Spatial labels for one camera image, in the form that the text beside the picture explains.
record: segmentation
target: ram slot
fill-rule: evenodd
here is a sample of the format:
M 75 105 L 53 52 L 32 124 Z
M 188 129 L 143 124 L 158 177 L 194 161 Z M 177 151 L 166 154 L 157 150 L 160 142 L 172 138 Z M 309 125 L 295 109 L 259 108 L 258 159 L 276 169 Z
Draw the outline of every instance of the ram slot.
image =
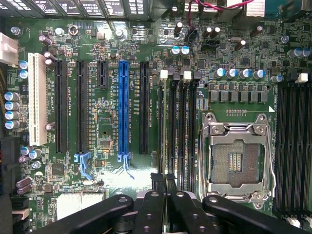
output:
M 185 183 L 185 134 L 186 134 L 186 101 L 188 84 L 180 81 L 180 110 L 179 110 L 179 189 L 184 190 Z
M 47 85 L 44 56 L 28 53 L 28 89 L 29 89 L 29 144 L 47 143 Z
M 118 162 L 130 158 L 129 139 L 129 68 L 127 61 L 119 62 L 118 92 Z
M 189 114 L 189 128 L 188 128 L 188 191 L 194 191 L 195 183 L 195 134 L 196 134 L 196 90 L 201 78 L 201 72 L 194 72 L 194 78 L 190 84 L 190 114 Z
M 149 62 L 140 63 L 140 126 L 139 154 L 148 154 L 149 109 L 150 109 Z
M 57 153 L 67 152 L 67 67 L 66 61 L 55 62 L 55 144 Z
M 176 90 L 180 80 L 180 73 L 173 74 L 169 92 L 169 116 L 168 116 L 168 173 L 175 172 L 176 157 Z
M 108 89 L 109 75 L 108 64 L 106 61 L 97 62 L 97 87 L 100 89 Z
M 88 152 L 88 65 L 76 61 L 76 151 L 77 154 Z
M 158 89 L 158 172 L 161 173 L 162 170 L 162 136 L 163 136 L 163 85 L 159 85 Z

